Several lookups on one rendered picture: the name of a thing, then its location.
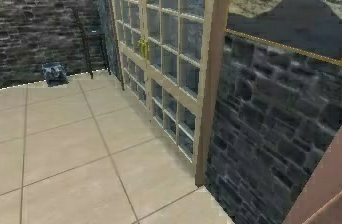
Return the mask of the beige glass-paned room door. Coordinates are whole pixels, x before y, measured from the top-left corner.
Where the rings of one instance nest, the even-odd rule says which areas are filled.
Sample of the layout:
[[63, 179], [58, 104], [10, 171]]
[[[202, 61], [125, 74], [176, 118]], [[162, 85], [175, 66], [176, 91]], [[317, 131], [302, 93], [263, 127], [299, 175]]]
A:
[[124, 86], [189, 161], [198, 186], [205, 184], [228, 1], [111, 0]]

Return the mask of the blue-grey bin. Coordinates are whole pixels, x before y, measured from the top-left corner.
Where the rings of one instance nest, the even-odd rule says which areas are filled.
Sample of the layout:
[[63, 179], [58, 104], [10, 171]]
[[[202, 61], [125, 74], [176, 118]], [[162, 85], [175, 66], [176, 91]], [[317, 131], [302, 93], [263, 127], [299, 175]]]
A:
[[42, 65], [42, 73], [49, 87], [68, 83], [67, 72], [59, 62], [45, 63]]

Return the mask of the black metal frame shelf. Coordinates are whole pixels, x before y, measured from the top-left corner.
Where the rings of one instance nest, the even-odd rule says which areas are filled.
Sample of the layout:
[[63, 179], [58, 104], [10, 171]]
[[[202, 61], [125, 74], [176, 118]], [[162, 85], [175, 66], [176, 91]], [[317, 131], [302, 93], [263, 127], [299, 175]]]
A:
[[90, 26], [83, 21], [79, 7], [72, 7], [71, 11], [79, 30], [84, 59], [84, 66], [82, 68], [74, 68], [74, 72], [87, 72], [91, 77], [94, 77], [91, 52], [93, 48], [98, 46], [98, 52], [101, 54], [101, 62], [104, 69], [109, 75], [114, 75], [120, 82], [121, 88], [125, 89], [120, 69], [114, 14], [110, 7], [99, 6], [94, 11], [94, 15], [97, 15], [99, 18], [99, 23]]

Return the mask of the gold-framed wall picture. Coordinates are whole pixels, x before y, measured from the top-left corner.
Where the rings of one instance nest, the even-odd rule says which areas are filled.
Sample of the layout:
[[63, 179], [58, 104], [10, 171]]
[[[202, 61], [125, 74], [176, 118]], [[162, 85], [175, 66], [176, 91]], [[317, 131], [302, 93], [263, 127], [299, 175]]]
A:
[[228, 33], [342, 66], [342, 0], [229, 0]]

